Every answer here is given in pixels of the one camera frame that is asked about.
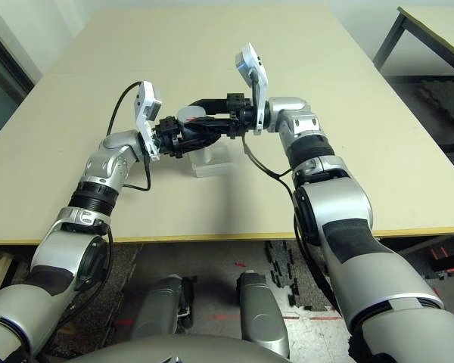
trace table edge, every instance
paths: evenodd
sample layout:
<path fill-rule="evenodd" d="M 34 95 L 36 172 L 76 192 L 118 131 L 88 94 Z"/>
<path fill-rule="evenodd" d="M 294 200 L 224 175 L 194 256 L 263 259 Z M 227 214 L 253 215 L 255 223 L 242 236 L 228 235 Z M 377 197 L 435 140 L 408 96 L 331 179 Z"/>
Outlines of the table edge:
<path fill-rule="evenodd" d="M 404 16 L 409 18 L 414 24 L 416 24 L 419 28 L 423 29 L 427 34 L 429 34 L 432 38 L 434 38 L 436 41 L 438 41 L 441 45 L 443 45 L 445 48 L 449 49 L 453 54 L 454 54 L 454 46 L 446 41 L 443 37 L 439 36 L 436 34 L 431 28 L 426 26 L 424 23 L 422 23 L 420 20 L 415 18 L 412 14 L 410 14 L 406 9 L 404 9 L 402 6 L 397 7 L 397 10 Z"/>
<path fill-rule="evenodd" d="M 373 231 L 378 238 L 385 237 L 420 237 L 438 234 L 454 234 L 454 227 L 438 228 L 410 228 L 397 230 Z M 242 233 L 242 234 L 193 234 L 183 236 L 153 236 L 153 237 L 116 237 L 114 242 L 130 243 L 155 243 L 155 242 L 188 242 L 212 240 L 290 240 L 294 239 L 293 232 L 279 233 Z M 40 240 L 0 240 L 0 245 L 37 245 Z"/>

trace beige table top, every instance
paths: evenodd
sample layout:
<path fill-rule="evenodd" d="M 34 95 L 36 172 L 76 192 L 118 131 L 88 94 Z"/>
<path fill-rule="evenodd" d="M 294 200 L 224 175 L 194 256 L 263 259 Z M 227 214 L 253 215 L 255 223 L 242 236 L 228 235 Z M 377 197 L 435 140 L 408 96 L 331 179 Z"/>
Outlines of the beige table top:
<path fill-rule="evenodd" d="M 0 132 L 0 243 L 38 243 L 67 205 L 104 137 L 123 89 L 138 79 L 161 91 L 159 117 L 199 98 L 245 92 L 234 56 L 252 42 L 270 96 L 298 96 L 369 196 L 377 236 L 454 233 L 454 167 L 358 45 L 322 6 L 198 6 L 96 14 Z M 134 129 L 134 92 L 114 131 Z M 247 136 L 265 164 L 288 162 L 275 134 Z M 188 158 L 162 157 L 152 190 L 123 190 L 118 241 L 293 237 L 285 190 L 224 139 L 236 168 L 195 178 Z M 129 182 L 143 185 L 137 165 Z"/>
<path fill-rule="evenodd" d="M 398 10 L 454 54 L 454 8 L 401 6 Z"/>

